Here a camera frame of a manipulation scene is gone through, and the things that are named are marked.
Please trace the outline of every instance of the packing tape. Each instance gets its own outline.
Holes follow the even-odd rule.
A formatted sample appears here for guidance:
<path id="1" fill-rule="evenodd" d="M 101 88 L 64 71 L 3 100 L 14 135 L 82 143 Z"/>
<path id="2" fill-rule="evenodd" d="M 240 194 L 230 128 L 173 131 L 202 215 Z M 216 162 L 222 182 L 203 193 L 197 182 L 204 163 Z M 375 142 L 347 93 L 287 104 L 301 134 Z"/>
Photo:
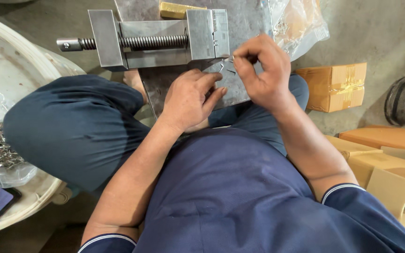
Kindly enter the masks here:
<path id="1" fill-rule="evenodd" d="M 346 67 L 346 82 L 331 85 L 330 94 L 345 94 L 343 100 L 343 109 L 351 107 L 352 96 L 354 91 L 364 89 L 365 80 L 356 80 L 356 67 L 354 65 L 349 65 Z M 333 86 L 340 86 L 338 89 L 332 88 Z"/>

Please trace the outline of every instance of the knee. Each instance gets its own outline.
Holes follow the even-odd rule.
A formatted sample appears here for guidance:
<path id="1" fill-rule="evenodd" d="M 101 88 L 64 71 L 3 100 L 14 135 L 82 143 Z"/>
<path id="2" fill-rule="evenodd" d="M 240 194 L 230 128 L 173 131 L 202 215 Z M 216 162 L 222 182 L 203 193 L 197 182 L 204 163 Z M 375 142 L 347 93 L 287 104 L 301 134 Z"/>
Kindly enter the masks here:
<path id="1" fill-rule="evenodd" d="M 299 75 L 292 74 L 289 80 L 289 90 L 295 96 L 301 108 L 305 109 L 309 101 L 309 87 L 306 80 Z"/>
<path id="2" fill-rule="evenodd" d="M 45 105 L 53 102 L 49 96 L 32 93 L 16 103 L 4 117 L 5 141 L 27 161 L 33 144 L 44 144 L 45 139 L 50 137 L 47 133 L 41 134 L 40 128 L 53 125 L 53 119 L 47 117 L 43 110 Z"/>

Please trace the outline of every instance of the left hand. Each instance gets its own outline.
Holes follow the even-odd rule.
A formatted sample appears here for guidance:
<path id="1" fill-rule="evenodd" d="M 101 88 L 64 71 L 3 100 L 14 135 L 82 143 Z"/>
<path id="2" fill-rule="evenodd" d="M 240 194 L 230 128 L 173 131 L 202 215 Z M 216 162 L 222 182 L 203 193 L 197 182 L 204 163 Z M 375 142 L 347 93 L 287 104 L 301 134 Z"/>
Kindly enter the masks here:
<path id="1" fill-rule="evenodd" d="M 227 88 L 215 89 L 206 99 L 206 93 L 223 78 L 220 73 L 205 73 L 192 69 L 180 75 L 171 85 L 165 98 L 163 112 L 158 121 L 184 132 L 207 117 Z"/>

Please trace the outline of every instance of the navy blue shirt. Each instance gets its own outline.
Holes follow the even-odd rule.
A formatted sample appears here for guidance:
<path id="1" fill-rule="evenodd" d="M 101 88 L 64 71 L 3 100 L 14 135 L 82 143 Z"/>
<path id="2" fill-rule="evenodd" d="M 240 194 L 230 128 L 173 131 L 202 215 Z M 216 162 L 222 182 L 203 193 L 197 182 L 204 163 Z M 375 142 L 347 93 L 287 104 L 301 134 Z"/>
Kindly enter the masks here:
<path id="1" fill-rule="evenodd" d="M 80 253 L 405 252 L 405 228 L 363 188 L 317 202 L 274 147 L 233 128 L 200 131 L 174 149 L 136 243 L 120 234 Z"/>

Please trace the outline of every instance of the vise lead screw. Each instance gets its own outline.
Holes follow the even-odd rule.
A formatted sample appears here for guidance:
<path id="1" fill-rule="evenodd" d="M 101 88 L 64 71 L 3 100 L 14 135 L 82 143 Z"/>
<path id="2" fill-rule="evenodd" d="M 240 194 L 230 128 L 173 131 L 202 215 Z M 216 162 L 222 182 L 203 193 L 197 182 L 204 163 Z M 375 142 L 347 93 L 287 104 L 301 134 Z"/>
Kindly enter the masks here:
<path id="1" fill-rule="evenodd" d="M 119 38 L 118 42 L 120 47 L 132 49 L 187 46 L 188 35 L 122 37 Z M 57 39 L 57 45 L 63 52 L 96 49 L 94 38 L 62 38 Z"/>

